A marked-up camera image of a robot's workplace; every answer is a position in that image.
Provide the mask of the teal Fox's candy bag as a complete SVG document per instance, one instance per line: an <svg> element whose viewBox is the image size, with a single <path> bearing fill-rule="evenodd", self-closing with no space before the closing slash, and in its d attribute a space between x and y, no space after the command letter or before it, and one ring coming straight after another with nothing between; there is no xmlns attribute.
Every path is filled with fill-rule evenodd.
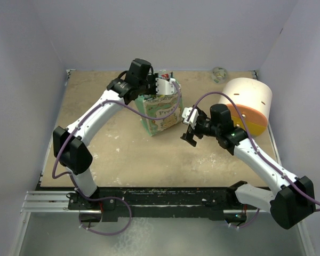
<svg viewBox="0 0 320 256"><path fill-rule="evenodd" d="M166 81L170 81L171 78L174 78L173 72L168 70L160 70L157 74L159 79L164 79Z"/></svg>

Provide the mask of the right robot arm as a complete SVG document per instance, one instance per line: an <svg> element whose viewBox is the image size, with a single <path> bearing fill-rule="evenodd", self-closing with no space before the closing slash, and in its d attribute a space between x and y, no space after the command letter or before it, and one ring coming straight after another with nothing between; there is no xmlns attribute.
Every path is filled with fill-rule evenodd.
<svg viewBox="0 0 320 256"><path fill-rule="evenodd" d="M313 182L306 176L299 178L263 152L240 127L236 127L230 110L224 104L215 104L210 115L196 108L185 108L183 123L188 126L182 140L192 146L194 137L214 137L230 154L243 161L268 186L254 187L245 181L230 186L227 204L238 209L243 204L254 206L271 214L275 222L290 229L316 211Z"/></svg>

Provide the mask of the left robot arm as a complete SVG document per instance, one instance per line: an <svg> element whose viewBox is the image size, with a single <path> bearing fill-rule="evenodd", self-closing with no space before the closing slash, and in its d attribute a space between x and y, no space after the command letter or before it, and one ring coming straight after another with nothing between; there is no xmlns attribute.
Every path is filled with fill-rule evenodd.
<svg viewBox="0 0 320 256"><path fill-rule="evenodd" d="M53 131L52 178L68 175L80 202L87 209L99 204L99 188L90 171L93 161L88 146L97 132L118 111L142 94L156 91L155 74L150 62L136 58L128 70L121 72L104 90L99 100L66 128Z"/></svg>

